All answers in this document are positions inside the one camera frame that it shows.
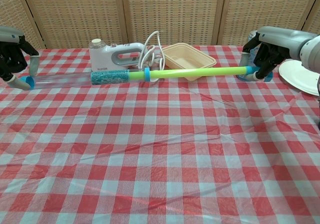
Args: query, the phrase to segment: red and white checkered tablecloth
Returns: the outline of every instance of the red and white checkered tablecloth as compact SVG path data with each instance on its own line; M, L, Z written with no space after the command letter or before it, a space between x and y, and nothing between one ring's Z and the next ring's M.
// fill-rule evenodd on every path
M240 47L196 48L239 62ZM40 75L91 70L87 49L40 54ZM0 221L320 223L318 103L274 76L2 83Z

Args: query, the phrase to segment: plastic food container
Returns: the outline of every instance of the plastic food container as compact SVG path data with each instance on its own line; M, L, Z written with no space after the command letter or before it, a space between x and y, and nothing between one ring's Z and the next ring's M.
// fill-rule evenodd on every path
M163 48L165 63L171 69L209 68L217 61L186 43L176 43ZM194 81L200 77L186 77Z

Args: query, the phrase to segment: power cord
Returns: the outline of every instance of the power cord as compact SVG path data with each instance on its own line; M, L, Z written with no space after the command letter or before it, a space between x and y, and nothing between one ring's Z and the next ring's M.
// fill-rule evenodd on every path
M147 44L149 43L149 40L156 35L157 37L157 42L158 42L158 46L161 52L160 54L155 54L155 47L154 45L151 45L150 47L147 48L147 52L145 53L145 49L147 47ZM152 34L149 35L149 37L146 39L145 43L144 43L144 48L141 51L140 57L139 57L139 61L138 61L138 69L143 69L144 67L152 67L155 63L159 64L159 70L164 70L165 69L165 63L166 63L166 58L165 58L165 54L162 50L161 47L161 43L160 43L160 32L159 31L155 31ZM159 79L151 79L151 82L157 82Z

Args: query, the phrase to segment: white plate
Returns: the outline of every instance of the white plate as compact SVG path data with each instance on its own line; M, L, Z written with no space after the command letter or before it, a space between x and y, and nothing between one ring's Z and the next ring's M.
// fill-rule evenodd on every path
M279 67L279 74L285 81L303 92L319 96L318 78L319 74L307 70L300 61L288 60Z

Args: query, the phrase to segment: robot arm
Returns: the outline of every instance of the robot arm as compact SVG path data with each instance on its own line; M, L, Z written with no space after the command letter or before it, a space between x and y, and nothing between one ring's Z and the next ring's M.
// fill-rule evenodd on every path
M35 76L39 66L39 53L25 40L23 32L0 26L0 78L11 87L29 90L30 86L13 74L27 67L22 50L30 55L29 74Z
M260 45L254 59L259 70L246 78L251 81L264 79L287 58L302 61L302 65L320 73L320 36L315 33L265 26L258 29L256 36L242 50L240 65L246 66L250 50Z

